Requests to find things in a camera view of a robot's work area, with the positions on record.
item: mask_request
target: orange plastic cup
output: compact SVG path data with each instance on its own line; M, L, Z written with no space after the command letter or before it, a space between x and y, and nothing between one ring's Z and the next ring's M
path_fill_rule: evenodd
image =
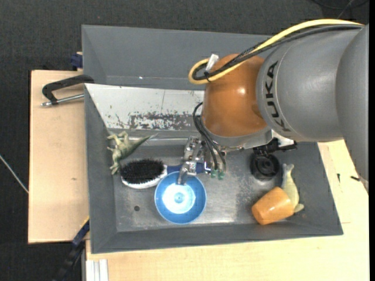
M291 199L280 187L274 187L251 208L253 216L261 225L282 220L294 214Z

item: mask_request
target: black carpet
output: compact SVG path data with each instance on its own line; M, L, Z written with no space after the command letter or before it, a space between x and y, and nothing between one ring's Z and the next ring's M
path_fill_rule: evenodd
M28 70L70 70L81 24L271 35L335 18L348 1L321 0L340 8L329 9L309 0L0 0L0 154L27 184ZM367 23L369 4L342 18ZM27 228L28 196L0 163L0 281L50 280L68 254L68 243L27 245ZM80 279L79 269L71 279Z

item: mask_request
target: toy dinosaur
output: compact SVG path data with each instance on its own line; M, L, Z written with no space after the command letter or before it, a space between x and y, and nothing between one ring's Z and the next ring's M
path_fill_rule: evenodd
M110 167L112 175L115 175L120 169L120 160L128 157L149 138L150 136L146 136L145 138L130 141L126 131L122 131L118 135L112 134L108 136L107 139L113 139L116 142L115 148L107 147L108 150L112 151L113 165Z

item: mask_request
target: blue plastic bowl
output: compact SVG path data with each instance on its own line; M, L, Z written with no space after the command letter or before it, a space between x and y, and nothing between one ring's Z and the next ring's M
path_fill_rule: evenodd
M164 177L155 190L155 205L160 215L174 224L196 220L206 208L206 190L197 177L177 184L179 172Z

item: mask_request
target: white wire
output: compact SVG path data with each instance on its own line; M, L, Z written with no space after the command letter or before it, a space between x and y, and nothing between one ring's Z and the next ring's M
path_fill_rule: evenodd
M25 192L29 193L29 190L22 183L22 181L18 178L18 176L16 175L16 173L12 170L11 166L8 165L8 162L5 161L5 159L1 156L1 154L0 154L0 159L2 160L2 162L4 162L4 164L6 165L6 167L11 171L11 173L13 174L14 178L17 180L17 182L19 183L19 185L22 186L22 188L25 190Z

